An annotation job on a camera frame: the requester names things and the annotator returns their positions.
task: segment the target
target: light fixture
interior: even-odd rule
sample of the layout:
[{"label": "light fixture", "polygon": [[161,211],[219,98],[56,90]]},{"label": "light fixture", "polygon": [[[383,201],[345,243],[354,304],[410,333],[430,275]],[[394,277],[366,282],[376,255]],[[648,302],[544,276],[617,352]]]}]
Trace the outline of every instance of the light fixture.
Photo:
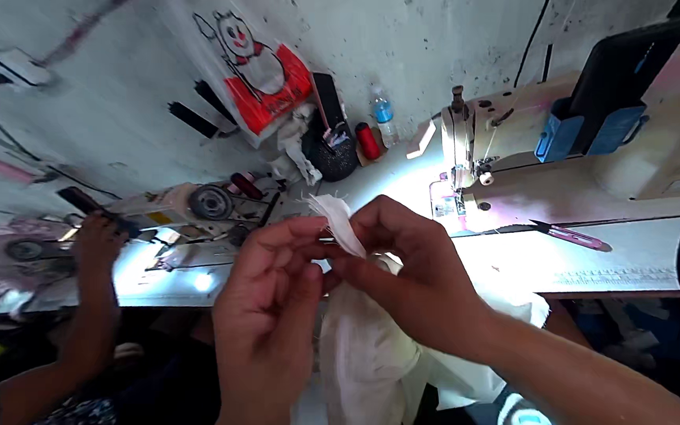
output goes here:
[{"label": "light fixture", "polygon": [[212,283],[214,283],[214,278],[205,273],[196,276],[196,279],[194,280],[194,286],[201,292],[209,291],[209,289],[212,288]]}]

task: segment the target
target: white wall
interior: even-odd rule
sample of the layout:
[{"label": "white wall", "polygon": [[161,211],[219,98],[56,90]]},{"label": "white wall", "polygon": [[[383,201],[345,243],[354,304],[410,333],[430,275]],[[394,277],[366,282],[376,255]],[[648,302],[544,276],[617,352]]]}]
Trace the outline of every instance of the white wall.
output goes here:
[{"label": "white wall", "polygon": [[[0,0],[0,49],[42,57],[102,3]],[[173,101],[214,109],[194,92],[200,74],[161,22],[158,3],[133,0],[108,15],[54,67],[61,79],[54,89],[18,93],[0,86],[1,121],[17,139],[120,196],[227,178],[259,163],[244,140],[201,147],[203,136],[167,112]],[[1,148],[0,159],[8,159]],[[67,183],[23,188],[0,181],[0,209],[64,214],[71,207],[54,191]]]},{"label": "white wall", "polygon": [[[193,91],[199,73],[162,24],[162,0],[131,0],[54,70],[58,90],[0,87],[0,117],[28,148],[126,196],[183,181],[211,181],[259,166],[243,140],[200,147],[201,136],[166,111],[179,101],[210,110]],[[0,48],[41,57],[103,0],[0,0]],[[371,120],[368,85],[388,89],[403,137],[449,102],[449,90],[483,95],[512,87],[542,0],[254,0],[241,2],[312,70],[335,76],[354,125]],[[554,43],[550,76],[580,69],[601,37],[665,17],[674,0],[553,0],[520,82]],[[567,32],[564,31],[564,18]],[[0,150],[0,158],[5,159]],[[0,181],[0,209],[69,211],[57,185]]]}]

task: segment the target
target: white fabric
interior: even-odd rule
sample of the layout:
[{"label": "white fabric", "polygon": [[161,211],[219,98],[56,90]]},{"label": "white fabric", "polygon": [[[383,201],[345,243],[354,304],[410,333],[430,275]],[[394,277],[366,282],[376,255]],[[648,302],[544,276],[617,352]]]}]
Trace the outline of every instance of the white fabric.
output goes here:
[{"label": "white fabric", "polygon": [[[327,217],[343,249],[366,257],[345,201],[322,195],[307,202]],[[386,255],[368,259],[393,274],[402,267]],[[476,290],[497,311],[538,327],[549,314],[547,302],[536,294],[515,288]],[[330,425],[410,425],[427,382],[438,388],[438,409],[491,402],[505,387],[483,364],[419,346],[376,302],[345,282],[329,297],[320,335],[320,370]]]},{"label": "white fabric", "polygon": [[277,148],[284,150],[296,163],[309,186],[322,179],[322,173],[306,159],[301,149],[301,136],[308,131],[308,123],[315,109],[316,106],[311,103],[301,103],[295,111],[292,111],[292,119],[277,131]]}]

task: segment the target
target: forearm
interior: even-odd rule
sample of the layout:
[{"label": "forearm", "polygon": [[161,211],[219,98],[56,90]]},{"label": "forearm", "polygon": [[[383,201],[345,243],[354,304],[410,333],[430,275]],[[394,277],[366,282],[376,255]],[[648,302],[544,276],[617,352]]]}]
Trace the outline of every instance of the forearm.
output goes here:
[{"label": "forearm", "polygon": [[589,349],[499,314],[486,363],[559,423],[679,423],[680,398]]},{"label": "forearm", "polygon": [[42,418],[111,360],[119,318],[111,271],[80,271],[78,279],[80,303],[58,360],[2,383],[1,424]]},{"label": "forearm", "polygon": [[111,269],[80,270],[78,280],[79,304],[59,362],[90,377],[111,359],[120,310]]}]

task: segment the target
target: person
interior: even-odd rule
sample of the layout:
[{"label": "person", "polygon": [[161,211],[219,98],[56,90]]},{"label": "person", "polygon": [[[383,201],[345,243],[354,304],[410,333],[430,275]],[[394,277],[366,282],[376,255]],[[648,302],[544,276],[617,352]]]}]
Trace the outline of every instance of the person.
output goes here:
[{"label": "person", "polygon": [[[243,244],[212,310],[218,376],[208,384],[218,381],[221,404],[211,398],[203,407],[218,425],[289,423],[311,373],[320,297],[341,281],[366,292],[419,343],[489,365],[558,423],[680,424],[680,399],[662,386],[492,310],[437,222],[386,197],[351,218],[368,252],[403,260],[398,276],[322,244],[326,226],[324,217],[290,218],[251,233]],[[78,240],[81,303],[73,332],[57,362],[2,382],[1,424],[47,415],[43,423],[116,422],[109,399],[71,405],[67,415],[49,412],[109,361],[118,315],[111,263],[125,238],[101,217],[86,220]],[[332,271],[323,275],[312,259],[332,259]]]},{"label": "person", "polygon": [[[74,246],[79,305],[56,362],[0,382],[0,424],[214,423],[219,415],[211,320],[190,337],[130,329],[118,336],[112,269],[127,234],[98,214]],[[138,343],[140,359],[116,347]]]},{"label": "person", "polygon": [[[351,218],[367,252],[403,260],[398,276],[320,244],[326,226],[322,217],[290,218],[256,231],[241,248],[213,312],[218,425],[289,422],[311,372],[319,298],[341,279],[371,296],[417,342],[489,365],[557,423],[680,424],[680,398],[662,386],[492,310],[437,222],[384,196]],[[310,262],[324,258],[333,259],[328,275]]]}]

